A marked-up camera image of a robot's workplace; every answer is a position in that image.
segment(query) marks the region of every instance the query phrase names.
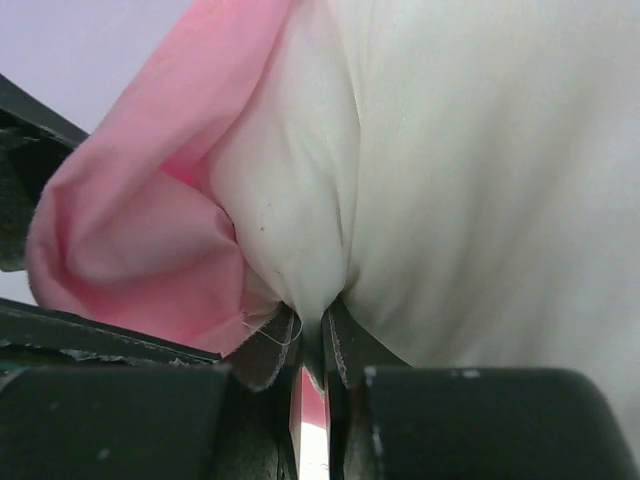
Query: garment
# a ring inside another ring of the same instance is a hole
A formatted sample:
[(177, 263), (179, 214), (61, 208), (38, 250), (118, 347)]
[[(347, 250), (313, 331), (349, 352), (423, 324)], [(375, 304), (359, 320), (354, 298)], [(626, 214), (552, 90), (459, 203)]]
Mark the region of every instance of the garment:
[(229, 351), (342, 295), (416, 366), (586, 373), (640, 456), (637, 45), (631, 0), (198, 1), (47, 187), (36, 297)]

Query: white surface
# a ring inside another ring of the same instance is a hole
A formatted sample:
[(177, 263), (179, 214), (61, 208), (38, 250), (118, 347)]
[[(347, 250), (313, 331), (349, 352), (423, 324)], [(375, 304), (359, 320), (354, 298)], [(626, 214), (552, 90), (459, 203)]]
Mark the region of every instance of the white surface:
[[(2, 0), (0, 73), (91, 132), (190, 3)], [(0, 297), (35, 303), (24, 272), (0, 273)], [(301, 435), (301, 480), (328, 479), (325, 431)]]

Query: pink cloth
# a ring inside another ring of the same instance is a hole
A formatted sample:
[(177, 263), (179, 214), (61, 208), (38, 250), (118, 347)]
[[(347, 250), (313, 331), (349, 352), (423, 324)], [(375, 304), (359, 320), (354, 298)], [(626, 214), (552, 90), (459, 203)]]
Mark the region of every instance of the pink cloth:
[(45, 188), (27, 241), (41, 305), (222, 354), (248, 338), (243, 255), (198, 179), (288, 6), (193, 3)]

